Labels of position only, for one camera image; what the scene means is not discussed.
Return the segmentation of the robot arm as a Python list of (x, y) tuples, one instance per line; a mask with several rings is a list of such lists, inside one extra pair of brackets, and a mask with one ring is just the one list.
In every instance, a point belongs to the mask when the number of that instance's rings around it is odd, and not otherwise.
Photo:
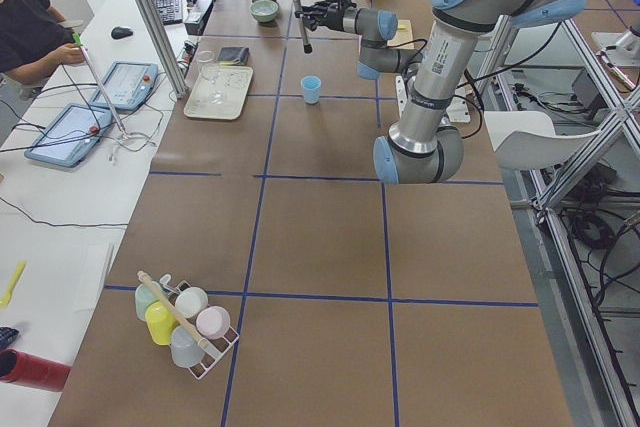
[(376, 175), (383, 183), (445, 181), (460, 168), (463, 139), (446, 117), (456, 87), (479, 37), (508, 16), (516, 28), (557, 23), (576, 16), (587, 0), (429, 0), (434, 30), (423, 52), (388, 46), (397, 31), (389, 11), (358, 7), (352, 0), (294, 5), (303, 33), (324, 26), (360, 38), (357, 73), (376, 80), (413, 66), (406, 81), (407, 102), (398, 122), (374, 142)]

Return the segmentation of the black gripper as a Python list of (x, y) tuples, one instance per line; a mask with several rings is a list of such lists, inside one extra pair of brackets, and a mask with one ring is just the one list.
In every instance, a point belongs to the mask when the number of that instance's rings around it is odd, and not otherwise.
[(302, 6), (304, 12), (304, 24), (310, 31), (318, 27), (326, 27), (332, 31), (343, 31), (343, 12), (332, 5), (314, 4)]

